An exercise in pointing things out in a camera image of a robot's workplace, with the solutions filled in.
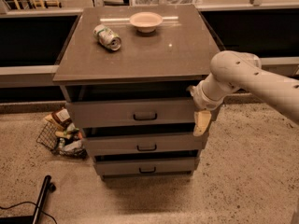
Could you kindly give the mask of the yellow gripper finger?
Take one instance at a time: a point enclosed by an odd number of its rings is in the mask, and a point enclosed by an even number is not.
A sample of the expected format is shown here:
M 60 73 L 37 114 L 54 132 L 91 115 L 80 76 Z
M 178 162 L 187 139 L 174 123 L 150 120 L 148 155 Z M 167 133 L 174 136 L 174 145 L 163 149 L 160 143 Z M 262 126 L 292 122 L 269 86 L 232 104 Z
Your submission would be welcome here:
M 193 97 L 195 95 L 196 88 L 193 85 L 191 85 L 187 87 L 186 91 L 191 95 L 191 97 Z
M 206 131 L 209 122 L 211 121 L 211 112 L 207 110 L 199 111 L 194 113 L 194 136 L 201 136 Z

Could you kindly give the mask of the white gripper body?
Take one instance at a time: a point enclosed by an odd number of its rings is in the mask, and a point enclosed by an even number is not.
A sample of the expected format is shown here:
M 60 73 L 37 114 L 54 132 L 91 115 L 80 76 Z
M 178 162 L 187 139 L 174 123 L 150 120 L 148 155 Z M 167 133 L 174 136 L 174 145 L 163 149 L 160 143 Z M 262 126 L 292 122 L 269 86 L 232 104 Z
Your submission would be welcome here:
M 204 82 L 201 81 L 196 87 L 192 88 L 192 98 L 194 103 L 199 110 L 215 110 L 222 104 L 223 98 L 220 98 L 218 101 L 208 98 L 204 93 L 203 84 Z

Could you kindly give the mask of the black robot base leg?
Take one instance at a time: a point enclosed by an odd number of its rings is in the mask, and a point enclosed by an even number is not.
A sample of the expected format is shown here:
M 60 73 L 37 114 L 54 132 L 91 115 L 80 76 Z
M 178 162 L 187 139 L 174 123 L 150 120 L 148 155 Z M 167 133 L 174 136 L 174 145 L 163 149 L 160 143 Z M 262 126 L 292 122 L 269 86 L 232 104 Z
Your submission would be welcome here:
M 1 217 L 0 224 L 38 224 L 41 215 L 46 215 L 43 208 L 46 203 L 48 193 L 54 192 L 55 190 L 56 187 L 51 182 L 51 176 L 46 175 L 39 191 L 37 201 L 35 203 L 31 203 L 35 207 L 34 213 L 29 216 Z

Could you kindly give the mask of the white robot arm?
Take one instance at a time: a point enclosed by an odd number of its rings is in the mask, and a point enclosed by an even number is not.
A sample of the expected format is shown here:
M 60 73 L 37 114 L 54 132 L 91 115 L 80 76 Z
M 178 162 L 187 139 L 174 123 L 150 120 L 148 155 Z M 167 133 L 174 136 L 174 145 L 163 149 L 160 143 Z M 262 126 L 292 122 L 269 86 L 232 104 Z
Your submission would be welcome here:
M 292 122 L 299 124 L 299 81 L 264 71 L 258 56 L 225 50 L 210 62 L 210 74 L 196 86 L 189 86 L 197 112 L 194 135 L 202 134 L 198 115 L 217 109 L 224 98 L 239 89 L 255 95 Z

